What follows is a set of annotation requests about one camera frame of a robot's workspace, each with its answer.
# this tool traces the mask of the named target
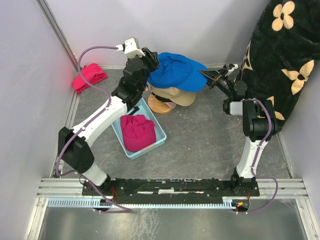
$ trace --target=hat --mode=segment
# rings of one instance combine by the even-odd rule
[[[130,152],[138,152],[157,140],[154,122],[142,114],[122,116],[120,126],[123,144]]]
[[[169,88],[158,88],[149,84],[149,89],[155,95],[170,99],[172,102],[184,107],[190,106],[196,99],[195,92],[183,91],[173,86]]]
[[[158,55],[159,68],[150,73],[148,82],[156,88],[175,87],[186,92],[203,89],[207,79],[199,73],[207,67],[180,54],[162,52]]]

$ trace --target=red cloth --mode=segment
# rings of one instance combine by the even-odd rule
[[[144,115],[120,118],[123,143],[130,152],[138,152],[156,142],[155,124]]]
[[[89,66],[84,66],[81,73],[91,84],[96,84],[108,77],[107,74],[99,67],[96,63],[92,63]],[[81,93],[83,90],[89,88],[90,86],[86,84],[83,78],[78,74],[78,76],[72,82],[73,89],[76,93]]]

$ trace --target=pink hat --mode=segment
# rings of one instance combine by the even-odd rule
[[[123,143],[130,152],[138,152],[156,142],[155,124],[144,115],[120,118]]]

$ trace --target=wire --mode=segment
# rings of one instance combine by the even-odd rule
[[[258,148],[255,152],[255,155],[254,155],[254,158],[253,158],[253,162],[252,162],[252,166],[251,166],[251,173],[252,175],[256,178],[256,179],[272,179],[274,182],[275,182],[275,191],[274,191],[274,194],[272,196],[272,198],[270,199],[270,201],[262,206],[262,207],[259,207],[257,209],[254,209],[254,210],[251,210],[251,211],[247,211],[247,212],[240,212],[241,214],[248,214],[248,213],[255,213],[255,212],[258,212],[260,210],[263,210],[265,209],[266,207],[268,207],[272,202],[273,200],[276,198],[276,195],[278,193],[278,189],[279,189],[279,185],[278,185],[278,181],[277,179],[274,177],[274,176],[259,176],[259,175],[256,175],[255,171],[254,171],[254,167],[256,165],[256,162],[257,162],[257,159],[258,159],[258,156],[259,156],[259,152],[260,152],[260,149],[261,149],[261,145],[266,141],[266,139],[269,137],[270,133],[271,133],[271,130],[272,130],[272,123],[271,123],[271,117],[270,117],[270,114],[268,113],[266,107],[262,104],[262,102],[256,98],[252,98],[252,99],[244,99],[243,101],[255,101],[257,102],[261,108],[263,109],[263,111],[265,112],[265,116],[268,120],[268,132],[266,133],[266,135],[264,136],[264,138],[261,140],[261,142],[259,143],[258,145]]]
[[[81,59],[83,58],[83,56],[84,56],[87,52],[89,52],[90,50],[93,50],[93,49],[112,49],[112,50],[117,50],[118,48],[117,48],[117,47],[113,47],[113,46],[93,46],[93,47],[90,47],[90,48],[84,50],[83,53],[81,53],[81,55],[80,55],[80,57],[79,57],[78,64],[77,64],[78,72],[79,72],[80,76],[82,77],[82,79],[83,79],[89,86],[91,86],[91,87],[93,87],[93,88],[95,88],[95,89],[97,89],[97,90],[99,90],[99,91],[101,91],[101,92],[103,92],[103,93],[105,93],[105,94],[107,95],[107,97],[108,97],[107,104],[106,104],[106,106],[105,106],[101,111],[99,111],[99,112],[98,112],[95,116],[93,116],[86,124],[84,124],[82,128],[80,128],[75,134],[73,134],[72,137],[71,137],[71,138],[66,142],[66,144],[63,146],[63,148],[62,148],[62,150],[61,150],[61,152],[60,152],[60,154],[59,154],[59,156],[58,156],[58,159],[57,159],[57,161],[56,161],[56,164],[55,164],[55,174],[56,174],[58,177],[60,177],[60,178],[66,176],[66,175],[68,175],[68,174],[70,174],[70,173],[76,172],[75,170],[70,170],[70,171],[65,172],[65,173],[60,173],[60,172],[59,172],[59,164],[60,164],[60,161],[61,161],[63,155],[65,154],[67,148],[68,148],[69,145],[71,144],[71,142],[72,142],[84,129],[86,129],[86,127],[87,127],[90,123],[92,123],[97,117],[99,117],[99,116],[106,110],[106,108],[109,107],[110,104],[111,104],[111,94],[110,94],[108,91],[106,91],[106,90],[104,90],[104,89],[102,89],[102,88],[100,88],[100,87],[97,87],[97,86],[91,84],[90,82],[88,82],[88,80],[85,78],[85,76],[84,76],[84,75],[82,74],[82,72],[81,72],[81,65],[80,65]],[[121,205],[118,205],[117,203],[109,200],[109,199],[97,188],[97,186],[96,186],[93,182],[91,182],[90,180],[88,180],[88,179],[87,179],[84,175],[82,175],[82,174],[80,174],[80,176],[83,177],[84,179],[86,179],[86,180],[88,181],[88,183],[93,187],[93,189],[94,189],[101,197],[103,197],[103,199],[104,199],[107,203],[109,203],[109,204],[111,204],[111,205],[114,205],[114,206],[122,209],[122,210],[119,210],[119,211],[116,210],[116,211],[106,211],[106,212],[104,212],[104,211],[101,212],[100,210],[98,211],[98,210],[95,210],[95,209],[94,209],[95,212],[98,212],[98,213],[107,213],[107,214],[131,213],[131,212],[132,212],[132,209],[127,208],[127,207],[124,207],[124,206],[121,206]]]

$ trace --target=white panel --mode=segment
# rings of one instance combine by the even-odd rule
[[[136,37],[151,51],[186,55],[203,64],[242,62],[269,0],[47,0],[78,58],[94,45]],[[83,63],[124,66],[114,50],[94,50]]]
[[[320,223],[320,66],[314,70],[281,137],[294,175],[303,178],[313,210]]]
[[[66,121],[74,69],[34,0],[0,8],[0,235],[21,240]]]

